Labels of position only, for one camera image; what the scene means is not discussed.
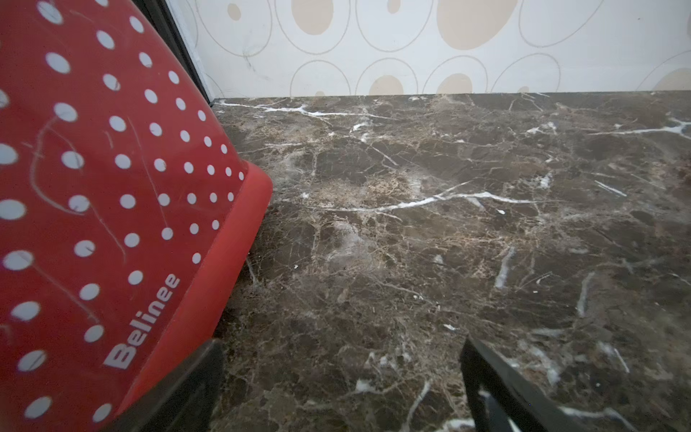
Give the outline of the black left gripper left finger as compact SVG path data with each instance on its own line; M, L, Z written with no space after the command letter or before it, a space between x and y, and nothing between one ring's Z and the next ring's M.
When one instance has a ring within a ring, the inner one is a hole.
M219 397L221 342L206 341L105 431L207 431Z

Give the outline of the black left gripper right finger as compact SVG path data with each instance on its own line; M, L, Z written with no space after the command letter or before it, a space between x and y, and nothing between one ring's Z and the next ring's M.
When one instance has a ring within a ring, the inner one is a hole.
M584 429L477 338L466 338L460 366L477 431Z

